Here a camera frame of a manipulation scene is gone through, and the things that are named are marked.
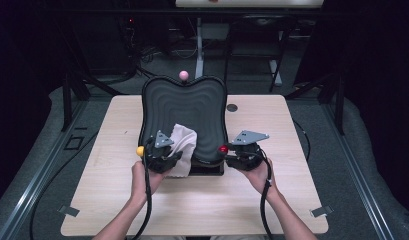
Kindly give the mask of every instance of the yellow button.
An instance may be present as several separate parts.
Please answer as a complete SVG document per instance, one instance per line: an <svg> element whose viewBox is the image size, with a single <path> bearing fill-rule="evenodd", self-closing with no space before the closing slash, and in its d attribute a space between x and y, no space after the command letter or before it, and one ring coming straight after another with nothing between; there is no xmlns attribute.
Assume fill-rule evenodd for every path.
<svg viewBox="0 0 409 240"><path fill-rule="evenodd" d="M136 154L137 154L138 156L140 156L140 157L143 157L143 156L144 156L144 146L139 146L139 147L136 149Z"/></svg>

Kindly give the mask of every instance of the pink ball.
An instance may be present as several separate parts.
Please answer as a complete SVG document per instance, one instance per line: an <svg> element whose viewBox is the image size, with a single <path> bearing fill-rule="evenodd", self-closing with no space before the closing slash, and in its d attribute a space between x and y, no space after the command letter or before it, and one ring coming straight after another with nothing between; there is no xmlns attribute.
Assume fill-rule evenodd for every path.
<svg viewBox="0 0 409 240"><path fill-rule="evenodd" d="M181 71L179 73L179 78L182 79L182 81L186 81L189 78L189 74L187 71Z"/></svg>

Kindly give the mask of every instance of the black tray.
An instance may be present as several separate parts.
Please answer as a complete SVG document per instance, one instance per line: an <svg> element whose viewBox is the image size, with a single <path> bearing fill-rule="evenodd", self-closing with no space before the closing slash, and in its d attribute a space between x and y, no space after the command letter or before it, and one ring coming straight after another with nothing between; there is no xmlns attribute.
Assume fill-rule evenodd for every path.
<svg viewBox="0 0 409 240"><path fill-rule="evenodd" d="M149 79L142 89L144 118L138 144L143 146L158 130L171 135L180 124L197 133L190 175L222 175L218 148L227 142L227 90L222 80L203 76L182 82L167 76Z"/></svg>

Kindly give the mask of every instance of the black controller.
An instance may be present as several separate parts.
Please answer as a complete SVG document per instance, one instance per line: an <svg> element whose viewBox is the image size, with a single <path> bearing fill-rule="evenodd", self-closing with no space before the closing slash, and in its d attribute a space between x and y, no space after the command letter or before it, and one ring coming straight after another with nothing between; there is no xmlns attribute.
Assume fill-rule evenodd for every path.
<svg viewBox="0 0 409 240"><path fill-rule="evenodd" d="M170 147L172 144L173 141L170 138L158 131L156 137L151 136L147 140L145 147L138 147L137 153L142 157L142 162L148 169L156 173L163 173L176 166L183 154L182 151L179 151L169 157L172 152Z"/></svg>
<svg viewBox="0 0 409 240"><path fill-rule="evenodd" d="M242 131L232 143L221 146L218 152L224 156L229 167L250 171L258 167L266 158L263 150L256 143L266 138L269 138L267 134ZM229 151L233 151L235 155L228 155Z"/></svg>

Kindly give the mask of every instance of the wooden table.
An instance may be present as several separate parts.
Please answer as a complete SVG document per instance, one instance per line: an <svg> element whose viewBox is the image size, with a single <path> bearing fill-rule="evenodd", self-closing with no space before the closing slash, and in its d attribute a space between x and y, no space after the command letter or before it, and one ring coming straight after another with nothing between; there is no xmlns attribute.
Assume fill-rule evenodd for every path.
<svg viewBox="0 0 409 240"><path fill-rule="evenodd" d="M229 140L242 130L270 135L259 142L273 160L275 178L294 211L314 233L328 230L324 216L309 210L321 206L313 179L285 99L278 95L232 95L226 111ZM77 217L66 216L65 236L95 235L123 207L130 194L131 166L136 156L142 124L141 96L116 96L111 101L71 207ZM265 234L259 212L260 195L235 169L225 166L223 176L167 178L153 195L151 219L143 235L238 235ZM128 234L141 226L146 207ZM273 210L266 204L272 233L282 233Z"/></svg>

